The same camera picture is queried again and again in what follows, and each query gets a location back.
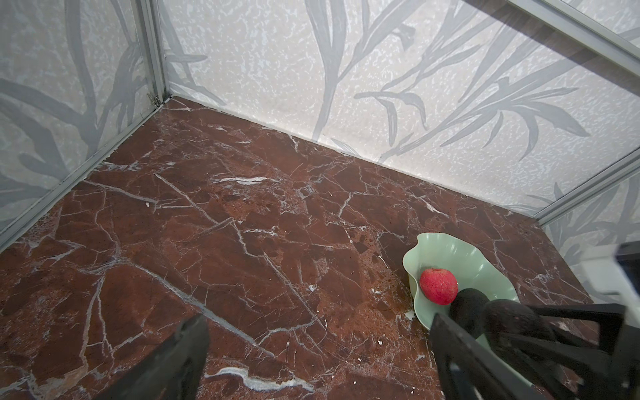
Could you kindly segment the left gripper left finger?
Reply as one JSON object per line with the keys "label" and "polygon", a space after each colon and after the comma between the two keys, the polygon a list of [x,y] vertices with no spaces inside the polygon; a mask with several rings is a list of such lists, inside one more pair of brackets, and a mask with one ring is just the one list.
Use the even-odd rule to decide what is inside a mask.
{"label": "left gripper left finger", "polygon": [[195,399],[209,343],[205,316],[194,315],[97,398]]}

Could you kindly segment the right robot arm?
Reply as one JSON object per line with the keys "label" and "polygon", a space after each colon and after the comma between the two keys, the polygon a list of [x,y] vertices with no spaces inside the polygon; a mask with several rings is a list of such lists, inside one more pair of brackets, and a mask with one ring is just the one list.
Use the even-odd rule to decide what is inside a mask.
{"label": "right robot arm", "polygon": [[639,241],[589,248],[580,266],[595,293],[618,298],[626,323],[639,328]]}

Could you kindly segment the red fake fruit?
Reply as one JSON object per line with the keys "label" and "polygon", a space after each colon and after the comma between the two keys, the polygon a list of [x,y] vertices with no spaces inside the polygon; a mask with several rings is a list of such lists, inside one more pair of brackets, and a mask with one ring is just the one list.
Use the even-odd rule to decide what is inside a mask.
{"label": "red fake fruit", "polygon": [[449,305],[458,295],[458,280],[446,269],[426,269],[421,273],[418,283],[423,295],[438,305]]}

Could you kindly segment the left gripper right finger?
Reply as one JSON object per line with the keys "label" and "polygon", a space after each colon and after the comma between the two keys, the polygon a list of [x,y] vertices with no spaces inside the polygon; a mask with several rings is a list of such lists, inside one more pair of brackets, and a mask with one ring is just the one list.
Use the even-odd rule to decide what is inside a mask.
{"label": "left gripper right finger", "polygon": [[626,324],[621,304],[532,306],[540,319],[566,318],[599,326],[591,343],[553,327],[554,338],[513,328],[493,332],[499,353],[483,347],[450,317],[438,313],[429,341],[447,399],[637,399],[639,330]]}

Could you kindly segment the dark avocado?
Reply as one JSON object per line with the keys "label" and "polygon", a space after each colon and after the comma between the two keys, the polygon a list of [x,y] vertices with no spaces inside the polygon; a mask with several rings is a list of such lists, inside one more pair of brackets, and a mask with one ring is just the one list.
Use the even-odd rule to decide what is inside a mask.
{"label": "dark avocado", "polygon": [[555,342],[551,325],[531,308],[507,299],[489,300],[474,288],[458,293],[448,316],[473,338],[485,336],[491,350],[512,368],[523,366],[516,351],[501,339],[503,333]]}

